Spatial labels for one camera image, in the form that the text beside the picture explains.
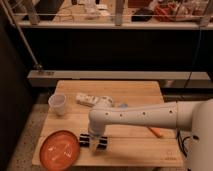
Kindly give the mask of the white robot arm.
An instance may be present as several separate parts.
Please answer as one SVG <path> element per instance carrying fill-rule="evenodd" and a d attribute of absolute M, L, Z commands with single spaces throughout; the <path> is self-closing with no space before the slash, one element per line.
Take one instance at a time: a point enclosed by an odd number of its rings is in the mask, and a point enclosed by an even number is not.
<path fill-rule="evenodd" d="M 92 137 L 101 137 L 106 126 L 113 124 L 189 131 L 187 171 L 213 171 L 213 99 L 127 108 L 96 104 L 90 110 L 88 132 Z"/>

